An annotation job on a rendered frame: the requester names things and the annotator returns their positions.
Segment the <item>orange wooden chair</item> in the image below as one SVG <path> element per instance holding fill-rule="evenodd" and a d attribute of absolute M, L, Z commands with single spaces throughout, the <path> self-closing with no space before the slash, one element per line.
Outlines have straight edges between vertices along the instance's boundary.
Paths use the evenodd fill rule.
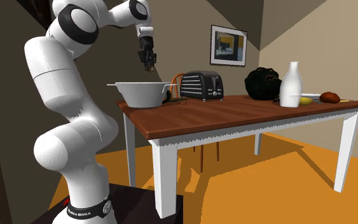
<path fill-rule="evenodd" d="M 172 92 L 172 97 L 174 99 L 180 98 L 179 95 L 179 87 L 181 86 L 182 77 L 184 73 L 179 73 L 175 75 L 171 81 L 171 84 L 176 84 L 175 86 L 170 87 L 170 91 Z M 200 172 L 203 172 L 203 145 L 200 146 Z M 216 159 L 219 161 L 219 142 L 216 143 Z"/>

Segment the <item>black toaster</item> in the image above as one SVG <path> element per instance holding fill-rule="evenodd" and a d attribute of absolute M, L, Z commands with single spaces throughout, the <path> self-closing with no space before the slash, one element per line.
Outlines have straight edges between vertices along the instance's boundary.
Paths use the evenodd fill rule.
<path fill-rule="evenodd" d="M 180 84 L 180 96 L 207 100 L 223 101 L 223 81 L 215 71 L 190 71 L 183 75 Z"/>

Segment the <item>wooden table with white legs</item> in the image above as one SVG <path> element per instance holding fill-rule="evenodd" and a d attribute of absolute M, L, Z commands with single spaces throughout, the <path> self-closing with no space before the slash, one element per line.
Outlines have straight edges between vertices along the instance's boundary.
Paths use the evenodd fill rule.
<path fill-rule="evenodd" d="M 285 108 L 276 102 L 255 101 L 248 95 L 229 95 L 223 100 L 182 99 L 157 108 L 135 109 L 117 101 L 123 112 L 130 186 L 135 185 L 134 131 L 152 145 L 155 207 L 160 218 L 176 213 L 177 152 L 245 136 L 255 136 L 259 153 L 264 132 L 343 119 L 334 190 L 342 192 L 358 129 L 358 101 L 312 103 Z"/>

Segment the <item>black bag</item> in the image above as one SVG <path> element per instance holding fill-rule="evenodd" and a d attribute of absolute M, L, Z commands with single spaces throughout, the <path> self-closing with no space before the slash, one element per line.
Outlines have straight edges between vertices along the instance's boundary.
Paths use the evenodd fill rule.
<path fill-rule="evenodd" d="M 247 93 L 254 100 L 269 101 L 279 97 L 282 80 L 272 68 L 258 67 L 244 82 Z"/>

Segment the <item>white bottle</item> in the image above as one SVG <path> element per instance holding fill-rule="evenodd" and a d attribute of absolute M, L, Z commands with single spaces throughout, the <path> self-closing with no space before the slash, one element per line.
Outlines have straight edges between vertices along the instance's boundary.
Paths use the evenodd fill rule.
<path fill-rule="evenodd" d="M 302 79 L 298 72 L 298 61 L 289 63 L 289 70 L 280 85 L 280 105 L 297 108 L 302 94 Z"/>

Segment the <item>dark robot stand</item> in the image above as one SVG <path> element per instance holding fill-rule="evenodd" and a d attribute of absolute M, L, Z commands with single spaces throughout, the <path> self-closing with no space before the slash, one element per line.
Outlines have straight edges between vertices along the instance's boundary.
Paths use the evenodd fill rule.
<path fill-rule="evenodd" d="M 176 196 L 176 213 L 161 219 L 155 208 L 155 192 L 142 188 L 109 185 L 118 224 L 183 224 L 183 196 Z"/>

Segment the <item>brown bread loaf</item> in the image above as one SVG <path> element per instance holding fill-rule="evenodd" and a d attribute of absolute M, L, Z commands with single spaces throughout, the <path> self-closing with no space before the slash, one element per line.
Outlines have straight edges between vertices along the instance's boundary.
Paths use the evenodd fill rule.
<path fill-rule="evenodd" d="M 333 92 L 324 92 L 323 94 L 320 95 L 319 100 L 321 102 L 325 102 L 325 103 L 339 103 L 341 101 L 340 97 Z"/>

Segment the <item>white two-handled bowl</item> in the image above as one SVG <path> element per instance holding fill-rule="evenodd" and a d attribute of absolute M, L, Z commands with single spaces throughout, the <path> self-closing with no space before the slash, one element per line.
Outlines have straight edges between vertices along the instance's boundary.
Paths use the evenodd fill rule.
<path fill-rule="evenodd" d="M 163 104 L 170 86 L 176 84 L 169 82 L 116 82 L 107 85 L 116 86 L 130 108 L 156 108 Z"/>

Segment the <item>framed wall picture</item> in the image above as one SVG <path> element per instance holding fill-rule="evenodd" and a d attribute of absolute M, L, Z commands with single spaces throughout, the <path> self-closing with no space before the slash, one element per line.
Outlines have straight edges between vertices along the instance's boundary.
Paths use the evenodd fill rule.
<path fill-rule="evenodd" d="M 245 67 L 247 31 L 211 25 L 210 65 Z"/>

